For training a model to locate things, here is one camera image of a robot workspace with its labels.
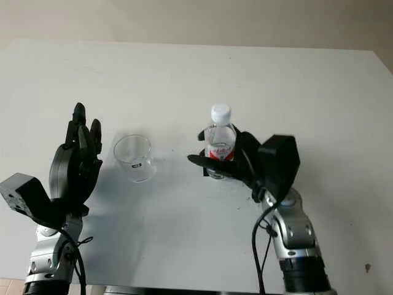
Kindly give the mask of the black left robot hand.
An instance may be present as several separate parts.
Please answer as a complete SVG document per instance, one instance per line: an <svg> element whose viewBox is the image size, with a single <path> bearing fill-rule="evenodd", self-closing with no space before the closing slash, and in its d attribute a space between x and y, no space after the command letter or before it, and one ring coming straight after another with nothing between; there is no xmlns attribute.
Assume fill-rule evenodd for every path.
<svg viewBox="0 0 393 295"><path fill-rule="evenodd" d="M51 202L65 214L84 217L84 204L93 192L103 161L101 123L86 126L85 106L77 103L68 123L65 142L56 150L49 173Z"/></svg>

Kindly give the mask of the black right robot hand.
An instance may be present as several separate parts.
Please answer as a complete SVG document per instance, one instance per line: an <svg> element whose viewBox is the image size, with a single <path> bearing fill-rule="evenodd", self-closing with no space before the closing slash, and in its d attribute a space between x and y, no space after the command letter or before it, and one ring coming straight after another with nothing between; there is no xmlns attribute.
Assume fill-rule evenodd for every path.
<svg viewBox="0 0 393 295"><path fill-rule="evenodd" d="M236 141L233 160L229 162L214 160L205 156L204 152L197 155L191 154L187 158L191 163L203 167L206 176L208 170L216 172L220 176L242 181L252 190L252 199L260 203L266 191L266 162L262 159L262 149L267 148L270 153L276 149L276 135L269 137L260 143L257 138L249 133L235 128Z"/></svg>

